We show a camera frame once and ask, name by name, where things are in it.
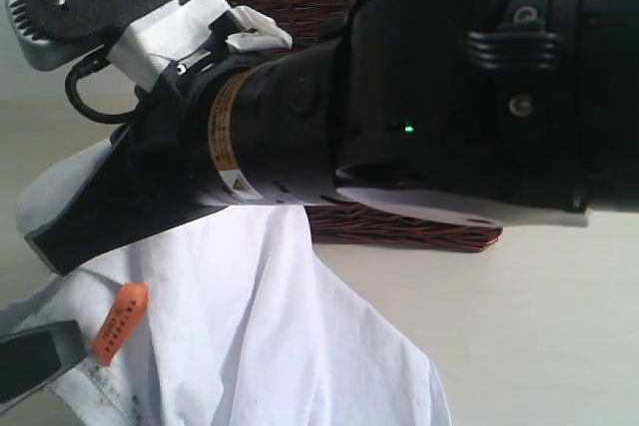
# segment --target orange tag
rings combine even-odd
[[[136,330],[148,308],[147,283],[126,283],[122,287],[91,347],[101,364],[111,364],[111,360]]]

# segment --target white cloth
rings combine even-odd
[[[320,262],[302,208],[230,208],[103,254],[0,327],[35,309],[90,342],[127,281],[150,285],[146,320],[111,367],[52,385],[87,425],[450,424],[431,362]]]

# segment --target brown wicker basket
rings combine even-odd
[[[312,41],[326,21],[350,0],[229,0],[276,20],[297,40]],[[433,223],[382,213],[362,205],[308,208],[315,241],[409,245],[479,252],[496,243],[501,230]]]

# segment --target warning label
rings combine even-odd
[[[251,186],[240,170],[233,151],[231,117],[238,91],[251,73],[247,71],[238,74],[224,85],[209,116],[209,150],[213,163],[231,192],[245,201],[261,200],[263,196]]]

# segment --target wicker basket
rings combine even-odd
[[[350,0],[229,0],[276,20],[295,39],[312,41],[326,21],[344,12]],[[308,208],[314,240],[409,245],[479,252],[496,243],[501,230],[433,223],[382,213],[362,205]]]

